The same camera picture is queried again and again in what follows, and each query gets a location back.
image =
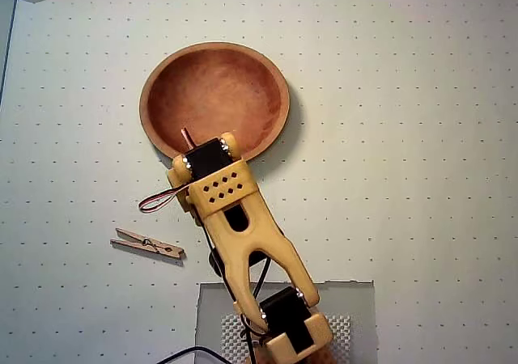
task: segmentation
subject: red wire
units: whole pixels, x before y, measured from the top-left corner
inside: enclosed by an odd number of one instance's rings
[[[176,195],[182,190],[186,189],[189,184],[183,184],[178,188],[170,188],[168,190],[164,190],[160,193],[149,196],[148,198],[143,199],[138,203],[138,210],[143,213],[153,213],[159,209],[162,209],[165,205],[167,205],[171,200],[176,197]]]

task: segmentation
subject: bowl rim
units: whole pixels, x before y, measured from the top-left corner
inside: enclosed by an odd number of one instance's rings
[[[175,150],[171,146],[169,146],[155,131],[153,124],[151,123],[151,119],[149,117],[149,108],[148,108],[148,100],[149,95],[151,93],[151,88],[155,84],[156,79],[160,76],[162,71],[169,66],[172,62],[174,62],[179,57],[182,57],[189,53],[195,53],[202,50],[232,50],[240,53],[244,53],[249,57],[259,61],[269,72],[272,74],[275,83],[277,84],[281,103],[279,108],[278,118],[275,121],[272,129],[268,133],[268,135],[261,141],[261,144],[254,147],[252,150],[243,153],[243,159],[250,160],[258,156],[261,152],[266,150],[271,144],[275,141],[277,136],[281,133],[282,128],[286,124],[288,111],[290,108],[290,94],[288,90],[288,85],[286,79],[278,69],[278,67],[265,55],[259,53],[258,51],[251,49],[247,46],[243,46],[242,44],[235,44],[229,42],[204,42],[199,44],[192,44],[183,49],[180,49],[173,54],[166,57],[163,61],[161,61],[151,72],[149,77],[144,83],[144,87],[142,89],[142,94],[140,95],[139,102],[139,113],[140,113],[140,121],[142,127],[144,128],[144,132],[146,133],[151,143],[163,154],[167,155],[169,158],[174,158],[175,156],[182,154],[181,152]]]

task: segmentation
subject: wooden clothespin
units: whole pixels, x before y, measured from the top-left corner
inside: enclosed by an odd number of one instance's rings
[[[168,243],[163,243],[156,239],[152,239],[151,237],[137,235],[136,233],[127,231],[125,229],[115,228],[115,231],[119,236],[127,236],[137,241],[111,239],[111,245],[117,244],[124,245],[126,247],[142,249],[143,251],[158,253],[160,255],[172,257],[174,259],[181,259],[183,256],[185,256],[185,251],[183,248],[176,247]]]

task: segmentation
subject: wooden bowl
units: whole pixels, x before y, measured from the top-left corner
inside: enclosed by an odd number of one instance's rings
[[[201,144],[233,132],[244,159],[279,135],[290,106],[278,68],[255,50],[232,43],[189,46],[151,73],[140,97],[140,120],[151,142],[170,158],[188,147],[187,127]]]

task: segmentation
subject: robotic arm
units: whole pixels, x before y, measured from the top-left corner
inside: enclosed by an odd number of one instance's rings
[[[173,159],[168,178],[186,212],[214,244],[211,264],[221,275],[239,315],[271,338],[266,342],[276,364],[294,364],[327,345],[333,334],[327,319],[310,311],[320,298],[295,247],[274,221],[234,136],[195,146]],[[249,267],[271,258],[291,279],[277,294],[258,303],[249,283]]]

